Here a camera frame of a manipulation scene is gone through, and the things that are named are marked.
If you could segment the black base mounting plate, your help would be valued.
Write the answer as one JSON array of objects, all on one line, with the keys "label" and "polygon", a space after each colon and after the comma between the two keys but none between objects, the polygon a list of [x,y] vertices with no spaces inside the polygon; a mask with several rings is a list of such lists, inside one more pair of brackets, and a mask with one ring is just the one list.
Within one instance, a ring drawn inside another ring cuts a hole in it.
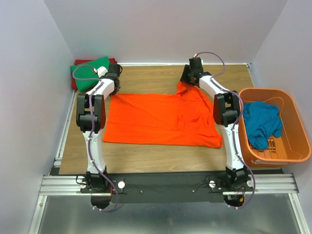
[{"label": "black base mounting plate", "polygon": [[110,209],[136,203],[212,202],[242,207],[245,193],[254,192],[250,175],[220,172],[104,174],[76,178],[92,206]]}]

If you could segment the orange t shirt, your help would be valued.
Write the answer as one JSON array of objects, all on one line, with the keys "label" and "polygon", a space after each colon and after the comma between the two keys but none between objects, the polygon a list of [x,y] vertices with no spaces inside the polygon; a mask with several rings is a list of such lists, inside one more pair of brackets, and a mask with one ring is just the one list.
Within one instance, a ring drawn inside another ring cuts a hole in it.
[{"label": "orange t shirt", "polygon": [[104,142],[221,148],[213,103],[196,86],[177,84],[175,94],[116,94]]}]

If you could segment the blue crumpled t shirt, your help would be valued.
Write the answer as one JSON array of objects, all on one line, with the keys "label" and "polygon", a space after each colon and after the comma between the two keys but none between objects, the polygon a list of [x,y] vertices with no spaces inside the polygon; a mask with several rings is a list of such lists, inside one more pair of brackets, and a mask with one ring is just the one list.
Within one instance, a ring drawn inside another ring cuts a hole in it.
[{"label": "blue crumpled t shirt", "polygon": [[258,150],[268,149],[268,139],[282,136],[283,124],[277,105],[256,101],[244,104],[243,119],[249,143]]}]

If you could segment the orange plastic laundry basket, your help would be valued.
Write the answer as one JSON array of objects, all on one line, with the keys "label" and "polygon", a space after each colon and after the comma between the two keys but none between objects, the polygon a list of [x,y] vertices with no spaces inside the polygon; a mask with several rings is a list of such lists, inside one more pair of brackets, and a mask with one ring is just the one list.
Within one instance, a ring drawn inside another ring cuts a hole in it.
[{"label": "orange plastic laundry basket", "polygon": [[243,159],[252,167],[282,167],[310,158],[311,147],[292,97],[279,89],[246,88],[239,92],[243,102],[261,101],[276,105],[283,128],[281,137],[268,139],[268,149],[255,149],[248,141],[244,119],[239,121],[239,140]]}]

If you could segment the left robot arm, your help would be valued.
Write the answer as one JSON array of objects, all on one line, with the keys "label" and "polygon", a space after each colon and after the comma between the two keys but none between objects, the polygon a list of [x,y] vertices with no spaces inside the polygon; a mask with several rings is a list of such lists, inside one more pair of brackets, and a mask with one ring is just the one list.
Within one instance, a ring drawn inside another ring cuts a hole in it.
[{"label": "left robot arm", "polygon": [[[83,67],[91,68],[97,78],[78,78],[76,72]],[[89,64],[82,64],[72,72],[75,80],[97,81],[94,88],[77,96],[76,124],[82,132],[87,149],[86,186],[98,193],[104,192],[108,187],[117,192],[117,188],[106,175],[101,138],[106,123],[105,100],[119,91],[121,73],[122,67],[117,63],[111,63],[108,70],[105,67],[96,69]]]}]

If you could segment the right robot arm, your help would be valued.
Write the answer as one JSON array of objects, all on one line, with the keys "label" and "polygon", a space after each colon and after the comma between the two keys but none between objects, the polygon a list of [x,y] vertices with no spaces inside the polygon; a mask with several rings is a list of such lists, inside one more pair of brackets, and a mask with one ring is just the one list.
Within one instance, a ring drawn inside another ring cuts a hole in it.
[{"label": "right robot arm", "polygon": [[222,183],[230,191],[237,190],[249,178],[238,133],[238,122],[242,117],[241,98],[236,91],[226,89],[212,74],[205,72],[198,55],[189,59],[180,80],[203,89],[214,98],[213,118],[220,126],[226,150],[226,175]]}]

